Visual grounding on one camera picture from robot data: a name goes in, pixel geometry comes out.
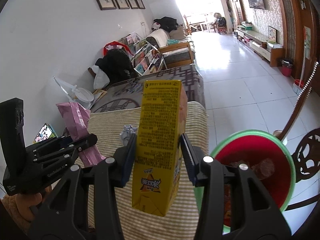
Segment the left hand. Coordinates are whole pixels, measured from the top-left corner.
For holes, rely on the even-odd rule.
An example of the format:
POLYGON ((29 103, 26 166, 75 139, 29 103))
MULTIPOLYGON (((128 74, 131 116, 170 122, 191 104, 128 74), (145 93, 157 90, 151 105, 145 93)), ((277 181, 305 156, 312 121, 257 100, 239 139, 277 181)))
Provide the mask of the left hand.
POLYGON ((37 206, 42 203, 42 195, 36 194, 16 194, 14 196, 5 195, 1 199, 5 211, 14 223, 24 232, 30 228, 35 215, 31 211, 31 206, 37 206))

